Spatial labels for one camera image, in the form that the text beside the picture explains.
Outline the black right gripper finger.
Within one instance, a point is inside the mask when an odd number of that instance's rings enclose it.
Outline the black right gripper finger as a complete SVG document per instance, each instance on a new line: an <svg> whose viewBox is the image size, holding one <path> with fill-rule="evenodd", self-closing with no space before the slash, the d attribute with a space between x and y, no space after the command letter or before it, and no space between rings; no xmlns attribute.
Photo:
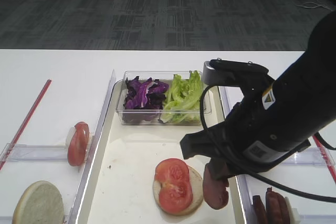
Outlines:
<svg viewBox="0 0 336 224"><path fill-rule="evenodd" d="M204 130L186 134L180 141L180 148L184 159L196 155L213 157L213 143Z"/></svg>
<svg viewBox="0 0 336 224"><path fill-rule="evenodd" d="M209 173L213 180L224 181L236 176L236 170L220 158L211 158L208 164Z"/></svg>

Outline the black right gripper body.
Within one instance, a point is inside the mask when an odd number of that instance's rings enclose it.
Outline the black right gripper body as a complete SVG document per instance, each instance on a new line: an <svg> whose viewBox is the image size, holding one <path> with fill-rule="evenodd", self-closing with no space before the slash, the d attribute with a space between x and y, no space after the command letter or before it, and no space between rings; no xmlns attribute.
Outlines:
<svg viewBox="0 0 336 224"><path fill-rule="evenodd" d="M213 157L260 173L310 147L305 108L311 85L302 77L247 87L223 123L210 127Z"/></svg>

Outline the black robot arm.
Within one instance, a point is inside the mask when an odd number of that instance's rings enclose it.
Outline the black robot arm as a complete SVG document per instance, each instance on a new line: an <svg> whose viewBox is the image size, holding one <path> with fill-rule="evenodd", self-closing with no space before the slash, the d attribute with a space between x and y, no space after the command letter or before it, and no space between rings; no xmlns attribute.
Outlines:
<svg viewBox="0 0 336 224"><path fill-rule="evenodd" d="M228 176L266 172L335 120L335 13L320 20L307 50L277 79L261 65L219 59L204 63L202 78L244 97L223 122L185 135L183 157L223 160Z"/></svg>

